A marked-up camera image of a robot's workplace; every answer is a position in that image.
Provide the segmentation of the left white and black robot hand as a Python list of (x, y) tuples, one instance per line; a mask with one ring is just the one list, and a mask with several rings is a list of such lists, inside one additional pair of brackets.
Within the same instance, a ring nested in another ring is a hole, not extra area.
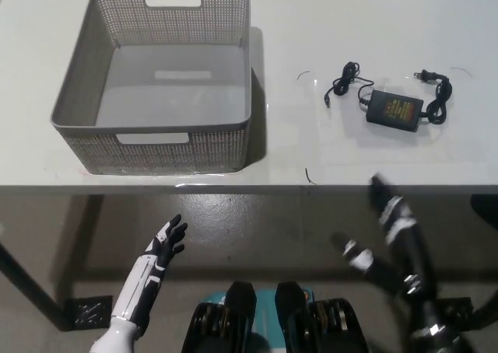
[(181, 240), (188, 224), (181, 219), (181, 215), (175, 215), (168, 221), (137, 258), (117, 298), (112, 318), (146, 329), (166, 269), (175, 255), (184, 250)]

